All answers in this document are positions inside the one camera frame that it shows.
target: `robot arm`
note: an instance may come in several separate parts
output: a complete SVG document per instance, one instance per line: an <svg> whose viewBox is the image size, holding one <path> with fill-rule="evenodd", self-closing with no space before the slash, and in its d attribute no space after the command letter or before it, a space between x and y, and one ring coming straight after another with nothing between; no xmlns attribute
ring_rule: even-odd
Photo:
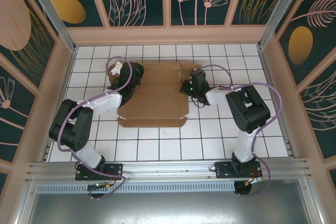
<svg viewBox="0 0 336 224"><path fill-rule="evenodd" d="M239 129L238 142L232 154L232 167L236 174L255 161L251 152L253 138L257 130L266 124L270 111L253 86L240 90L221 90L210 88L205 79L205 72L195 69L190 73L191 81L184 81L181 93L196 98L205 105L226 105L230 107Z"/></svg>
<svg viewBox="0 0 336 224"><path fill-rule="evenodd" d="M105 95L97 96L96 99L90 99L88 103L77 109L70 119L76 121L74 123L67 122L61 136L61 145L72 150L80 160L82 160L89 167L100 172L105 170L105 159L101 156L89 142L90 129L92 118L99 116L111 109L123 106L128 102L135 89L141 83L141 78L144 73L143 66L138 63L132 63L132 78L128 85L119 92L109 93L105 91ZM108 88L115 90L123 86L129 76L130 68L127 63L122 64L117 61L116 66L111 70L112 74L119 74L113 84ZM49 136L53 140L57 140L60 128L69 114L69 112L83 101L72 101L70 99L64 100L56 114L56 117L49 130Z"/></svg>

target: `mounting plate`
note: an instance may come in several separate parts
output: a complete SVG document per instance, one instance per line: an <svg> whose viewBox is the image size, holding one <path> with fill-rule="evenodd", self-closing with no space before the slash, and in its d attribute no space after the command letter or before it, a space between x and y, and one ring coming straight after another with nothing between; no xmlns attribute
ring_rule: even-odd
<svg viewBox="0 0 336 224"><path fill-rule="evenodd" d="M260 168L260 162L254 161L251 165L243 169L239 175L235 173L231 166L231 162L216 162L216 177L217 178L251 178L254 176L254 173L251 171L253 169L257 174L262 177L262 172Z"/></svg>
<svg viewBox="0 0 336 224"><path fill-rule="evenodd" d="M109 171L112 175L122 175L122 164L105 164L106 170L105 172ZM100 176L87 168L83 165L79 164L76 171L75 176L76 181L98 181L98 180L110 180L107 176Z"/></svg>

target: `flattened cardboard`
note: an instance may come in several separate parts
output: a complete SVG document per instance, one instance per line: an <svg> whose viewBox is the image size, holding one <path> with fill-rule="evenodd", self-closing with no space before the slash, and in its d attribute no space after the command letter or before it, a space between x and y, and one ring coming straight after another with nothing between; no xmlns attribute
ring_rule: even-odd
<svg viewBox="0 0 336 224"><path fill-rule="evenodd" d="M132 98L118 108L123 127L181 127L189 113L188 97L180 93L196 63L144 63L141 86ZM110 83L117 76L108 72Z"/></svg>

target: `white tile floor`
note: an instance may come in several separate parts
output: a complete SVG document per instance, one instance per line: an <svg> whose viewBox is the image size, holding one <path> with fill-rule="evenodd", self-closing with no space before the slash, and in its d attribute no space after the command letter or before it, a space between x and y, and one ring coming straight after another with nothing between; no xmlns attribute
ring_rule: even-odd
<svg viewBox="0 0 336 224"><path fill-rule="evenodd" d="M78 101L101 93L110 83L105 63L113 56L133 62L196 62L228 68L235 85L266 82L255 45L150 45L80 47L73 65L66 98ZM210 84L229 84L221 70L206 70ZM257 87L275 115L267 88ZM196 107L190 100L188 120L181 128L123 128L117 110L92 122L90 143L107 161L168 161L231 158L237 144L238 128L228 106ZM265 128L256 144L260 157L287 157L288 152L276 121ZM71 161L52 142L49 162Z"/></svg>

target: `enclosure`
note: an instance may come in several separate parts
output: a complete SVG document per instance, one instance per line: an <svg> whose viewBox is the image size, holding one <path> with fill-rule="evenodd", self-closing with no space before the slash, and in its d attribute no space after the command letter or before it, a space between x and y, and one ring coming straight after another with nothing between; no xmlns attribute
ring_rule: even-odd
<svg viewBox="0 0 336 224"><path fill-rule="evenodd" d="M1 6L1 223L336 222L335 0ZM275 87L281 99L256 86L271 119L282 101L255 146L270 168L268 190L238 197L234 179L216 178L211 167L231 160L238 127L228 105L189 98L181 127L123 127L117 108L93 117L89 143L107 164L122 164L127 180L104 202L90 201L89 182L75 180L76 160L48 131L64 99L87 100L111 86L106 63L115 56L226 68L233 83L220 68L204 70L210 87ZM267 185L261 170L253 192Z"/></svg>

